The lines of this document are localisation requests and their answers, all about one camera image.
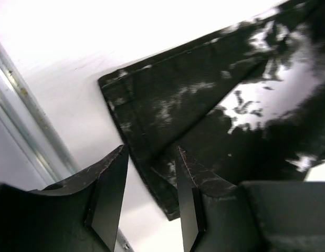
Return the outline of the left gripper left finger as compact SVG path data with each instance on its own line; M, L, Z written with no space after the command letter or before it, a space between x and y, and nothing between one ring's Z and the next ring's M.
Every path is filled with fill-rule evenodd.
M121 145L43 190L0 183L0 251L114 251L128 160Z

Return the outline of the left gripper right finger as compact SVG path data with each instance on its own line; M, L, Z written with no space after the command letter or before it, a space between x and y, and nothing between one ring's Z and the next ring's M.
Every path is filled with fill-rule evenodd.
M325 182L234 185L176 152L185 251L325 251Z

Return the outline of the black white tie-dye trousers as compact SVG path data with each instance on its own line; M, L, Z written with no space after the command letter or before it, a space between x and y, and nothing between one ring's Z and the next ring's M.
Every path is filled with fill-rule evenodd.
M303 180L325 162L325 1L286 1L98 84L171 221L178 146L233 184Z

